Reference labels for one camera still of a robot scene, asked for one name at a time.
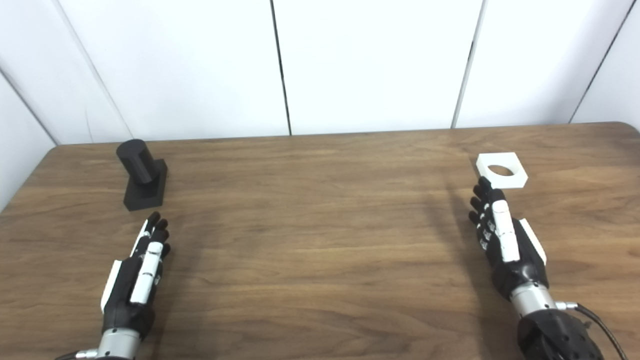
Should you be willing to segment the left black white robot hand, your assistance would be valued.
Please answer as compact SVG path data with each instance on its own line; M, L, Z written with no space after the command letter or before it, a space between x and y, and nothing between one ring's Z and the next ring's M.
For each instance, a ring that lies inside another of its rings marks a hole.
M100 301L102 336L97 360L135 360L156 318L153 304L170 252L169 222L154 211L130 255L114 260Z

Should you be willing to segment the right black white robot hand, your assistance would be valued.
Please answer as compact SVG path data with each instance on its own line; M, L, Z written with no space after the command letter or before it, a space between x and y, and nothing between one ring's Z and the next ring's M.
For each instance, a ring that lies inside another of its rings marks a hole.
M516 219L502 189L478 178L469 219L491 269L491 283L519 317L556 309L547 278L547 256L526 219Z

